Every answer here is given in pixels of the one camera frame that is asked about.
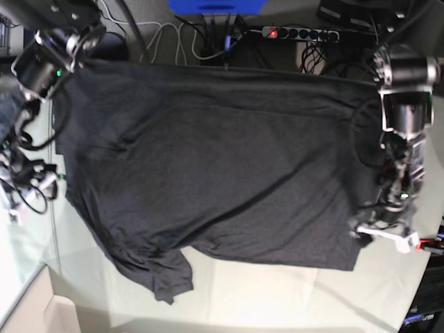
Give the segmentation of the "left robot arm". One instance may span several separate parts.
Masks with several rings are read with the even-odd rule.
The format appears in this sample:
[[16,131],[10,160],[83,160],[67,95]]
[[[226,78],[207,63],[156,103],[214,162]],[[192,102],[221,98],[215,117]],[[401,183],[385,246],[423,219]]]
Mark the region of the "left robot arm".
[[443,32],[443,2],[413,1],[395,9],[373,53],[382,111],[384,154],[378,166],[376,201],[360,207],[352,222],[357,237],[413,236],[414,202],[425,176],[425,130],[434,122],[432,94],[443,66],[438,39]]

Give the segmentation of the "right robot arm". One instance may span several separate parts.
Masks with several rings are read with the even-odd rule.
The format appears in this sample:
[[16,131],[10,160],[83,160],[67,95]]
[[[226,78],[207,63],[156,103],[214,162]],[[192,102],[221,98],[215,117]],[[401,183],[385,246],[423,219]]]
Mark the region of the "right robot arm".
[[99,7],[94,1],[2,1],[1,14],[34,31],[34,40],[12,64],[17,86],[1,94],[1,190],[6,194],[23,189],[39,191],[31,179],[34,166],[23,150],[46,148],[66,126],[39,146],[24,141],[23,129],[34,120],[41,103],[65,92],[64,81],[88,67],[89,56],[105,35]]

